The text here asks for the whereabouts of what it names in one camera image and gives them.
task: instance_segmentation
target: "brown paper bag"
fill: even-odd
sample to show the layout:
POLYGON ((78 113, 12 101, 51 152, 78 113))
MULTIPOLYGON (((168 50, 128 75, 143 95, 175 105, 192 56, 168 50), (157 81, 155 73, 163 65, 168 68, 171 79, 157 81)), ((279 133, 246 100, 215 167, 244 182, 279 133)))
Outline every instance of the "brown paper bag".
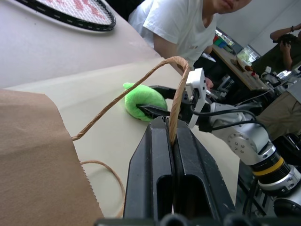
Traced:
POLYGON ((41 94, 0 91, 0 225, 92 226, 98 218, 55 104, 41 94))

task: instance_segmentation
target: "tennis racket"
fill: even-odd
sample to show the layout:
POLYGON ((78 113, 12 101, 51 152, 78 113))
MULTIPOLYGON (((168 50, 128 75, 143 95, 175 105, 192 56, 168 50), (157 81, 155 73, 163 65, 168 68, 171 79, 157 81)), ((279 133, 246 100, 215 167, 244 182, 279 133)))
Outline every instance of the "tennis racket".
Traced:
POLYGON ((116 25, 115 16, 101 0, 16 1, 55 20, 90 31, 111 31, 116 25))

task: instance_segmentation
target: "white table surface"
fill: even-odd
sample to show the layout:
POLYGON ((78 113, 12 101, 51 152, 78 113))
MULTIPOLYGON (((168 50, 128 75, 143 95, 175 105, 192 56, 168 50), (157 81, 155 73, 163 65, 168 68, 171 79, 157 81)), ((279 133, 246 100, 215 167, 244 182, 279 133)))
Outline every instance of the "white table surface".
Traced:
MULTIPOLYGON (((56 104, 67 130, 74 136, 123 91, 123 83, 136 82, 161 60, 159 58, 138 64, 120 65, 9 89, 45 93, 56 104)), ((158 69, 144 84, 176 88, 179 81, 179 74, 166 65, 158 69)), ((83 138, 74 142, 78 157, 81 161, 105 162, 117 172, 126 187, 130 158, 147 125, 148 123, 131 117, 121 100, 83 138)), ((196 127, 192 131, 215 158, 235 203, 239 158, 222 140, 212 134, 200 132, 196 127)), ((120 187, 115 177, 99 165, 85 165, 84 169, 105 217, 115 216, 122 204, 120 187)))
POLYGON ((160 57, 115 16, 113 31, 91 33, 0 0, 0 88, 160 57))

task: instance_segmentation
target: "twisted paper handle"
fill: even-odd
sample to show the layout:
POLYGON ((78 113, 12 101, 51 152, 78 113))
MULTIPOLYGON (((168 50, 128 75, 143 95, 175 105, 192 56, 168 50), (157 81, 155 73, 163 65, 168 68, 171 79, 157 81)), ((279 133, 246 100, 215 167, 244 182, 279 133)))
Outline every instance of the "twisted paper handle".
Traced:
MULTIPOLYGON (((141 78, 138 82, 136 82, 131 88, 127 89, 126 91, 124 91, 122 94, 120 94, 118 97, 116 97, 113 101, 111 101, 105 108, 103 108, 100 113, 97 114, 97 116, 94 117, 94 119, 85 126, 84 129, 82 129, 81 132, 78 133, 78 135, 71 137, 72 141, 78 140, 80 138, 82 138, 88 131, 89 129, 91 129, 91 127, 110 109, 112 108, 118 101, 120 101, 126 94, 128 94, 130 91, 132 91, 133 89, 135 89, 138 85, 140 85, 142 82, 144 82, 147 78, 149 78, 158 68, 166 65, 166 64, 170 64, 170 63, 176 63, 177 65, 180 65, 183 69, 184 69, 184 74, 182 76, 182 79, 180 81, 180 84, 178 86, 177 91, 175 92, 174 95, 174 100, 173 100, 173 105, 171 108, 171 112, 170 112, 170 120, 169 120, 169 140, 170 140, 170 144, 173 146, 174 145, 174 141, 175 141, 175 135, 176 135, 176 130, 177 130, 177 125, 178 125, 178 116, 179 116, 179 111, 180 111, 180 105, 181 105, 181 100, 182 100, 182 95, 183 95, 183 91, 185 89, 185 85, 186 85, 186 81, 188 78, 188 74, 190 71, 190 66, 188 64, 188 62, 180 57, 180 56, 173 56, 169 59, 163 60, 161 63, 159 63, 157 66, 155 66, 153 69, 151 69, 143 78, 141 78)), ((105 163, 101 162, 101 161, 84 161, 81 162, 80 164, 87 164, 87 163, 97 163, 97 164, 101 164, 103 166, 105 166, 108 170, 110 170, 114 176, 117 178, 121 190, 122 190, 122 194, 125 197, 125 190, 123 187, 123 184, 119 178, 119 176, 117 175, 117 173, 108 165, 106 165, 105 163)), ((123 208, 124 208, 124 202, 122 205, 121 210, 119 211, 117 217, 121 217, 122 213, 123 213, 123 208)))

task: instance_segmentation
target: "yellow ring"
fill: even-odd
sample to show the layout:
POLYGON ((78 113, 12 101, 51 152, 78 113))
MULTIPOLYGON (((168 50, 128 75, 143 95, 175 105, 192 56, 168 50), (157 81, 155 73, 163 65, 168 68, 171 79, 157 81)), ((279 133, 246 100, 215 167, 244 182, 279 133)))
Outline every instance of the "yellow ring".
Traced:
POLYGON ((267 175, 271 172, 274 172, 275 170, 277 170, 284 162, 284 159, 282 157, 280 157, 279 161, 275 163, 275 165, 271 166, 270 168, 267 168, 263 171, 258 171, 258 172, 253 172, 253 174, 255 176, 263 176, 263 175, 267 175))

